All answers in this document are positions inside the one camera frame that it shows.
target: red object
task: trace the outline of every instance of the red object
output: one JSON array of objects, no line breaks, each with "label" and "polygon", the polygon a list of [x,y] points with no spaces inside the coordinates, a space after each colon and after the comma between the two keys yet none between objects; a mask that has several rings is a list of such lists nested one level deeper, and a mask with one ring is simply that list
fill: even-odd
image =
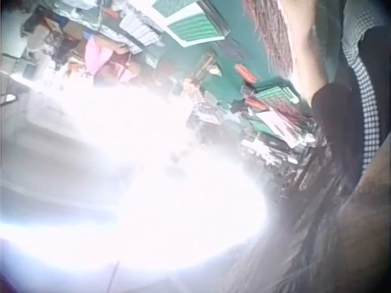
[{"label": "red object", "polygon": [[246,104],[262,112],[269,110],[268,105],[261,102],[259,99],[253,98],[251,96],[246,99]]},{"label": "red object", "polygon": [[113,19],[117,19],[117,18],[120,18],[120,15],[118,12],[115,12],[113,10],[111,10],[110,8],[107,8],[107,7],[103,7],[103,11],[106,12],[106,14],[108,16],[110,16],[111,18]]},{"label": "red object", "polygon": [[250,84],[256,83],[258,78],[254,76],[250,70],[243,66],[243,64],[236,64],[235,70],[242,76],[242,78]]}]

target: green checkered cloth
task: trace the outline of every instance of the green checkered cloth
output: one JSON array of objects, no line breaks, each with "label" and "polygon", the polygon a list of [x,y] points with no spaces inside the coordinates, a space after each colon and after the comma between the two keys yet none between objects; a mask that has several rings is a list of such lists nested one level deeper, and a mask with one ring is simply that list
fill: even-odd
[{"label": "green checkered cloth", "polygon": [[196,0],[156,0],[152,7],[162,16],[169,17]]},{"label": "green checkered cloth", "polygon": [[174,34],[186,42],[220,37],[220,32],[205,14],[190,16],[169,25]]}]

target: green fabric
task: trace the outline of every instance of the green fabric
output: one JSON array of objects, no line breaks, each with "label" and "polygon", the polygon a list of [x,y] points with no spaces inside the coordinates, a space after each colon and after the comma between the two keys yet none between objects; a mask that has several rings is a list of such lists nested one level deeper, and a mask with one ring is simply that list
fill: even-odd
[{"label": "green fabric", "polygon": [[285,103],[298,103],[299,98],[288,87],[272,87],[268,90],[260,91],[255,97],[261,101],[283,101]]},{"label": "green fabric", "polygon": [[194,15],[172,23],[169,25],[169,29],[187,42],[221,36],[205,14]]},{"label": "green fabric", "polygon": [[152,5],[162,16],[169,17],[196,0],[156,0]]},{"label": "green fabric", "polygon": [[254,127],[255,131],[267,133],[267,134],[270,134],[271,136],[276,136],[276,134],[269,128],[269,126],[264,124],[261,120],[259,120],[259,121],[251,120],[250,123],[251,123],[252,127]]}]

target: red fabric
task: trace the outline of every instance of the red fabric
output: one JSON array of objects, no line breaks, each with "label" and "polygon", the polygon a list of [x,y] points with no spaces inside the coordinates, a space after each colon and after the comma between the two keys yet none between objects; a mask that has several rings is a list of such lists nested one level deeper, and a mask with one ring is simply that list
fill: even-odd
[{"label": "red fabric", "polygon": [[235,70],[242,76],[242,78],[250,84],[257,81],[257,77],[254,76],[243,64],[236,64]]},{"label": "red fabric", "polygon": [[265,103],[251,96],[246,99],[246,104],[260,111],[269,110],[269,107]]}]

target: clothing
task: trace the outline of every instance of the clothing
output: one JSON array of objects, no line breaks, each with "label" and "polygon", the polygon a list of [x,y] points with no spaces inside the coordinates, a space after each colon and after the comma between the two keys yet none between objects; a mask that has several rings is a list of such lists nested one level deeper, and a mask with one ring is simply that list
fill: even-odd
[{"label": "clothing", "polygon": [[[391,37],[388,27],[375,27],[366,32],[359,43],[359,59],[368,72],[373,88],[378,121],[378,142],[383,143],[390,132],[390,58]],[[336,80],[319,90],[312,99],[315,118],[322,127],[336,162],[348,177],[351,184],[356,185],[361,177],[363,166],[366,166],[369,145],[365,136],[368,128],[364,120],[368,113],[362,104],[362,87],[353,69],[341,65]]]},{"label": "clothing", "polygon": [[136,75],[125,69],[128,54],[118,55],[112,49],[98,46],[93,37],[90,37],[86,44],[84,59],[87,71],[95,76],[103,65],[108,62],[117,72],[119,82],[126,82],[134,78]]},{"label": "clothing", "polygon": [[[343,14],[342,48],[347,63],[357,77],[364,111],[364,161],[362,166],[362,172],[364,172],[380,147],[381,141],[373,78],[367,70],[368,65],[360,57],[359,42],[364,38],[366,31],[374,27],[389,26],[390,20],[387,12],[381,10],[379,3],[372,0],[347,0]],[[390,60],[384,59],[383,62],[389,63]]]}]

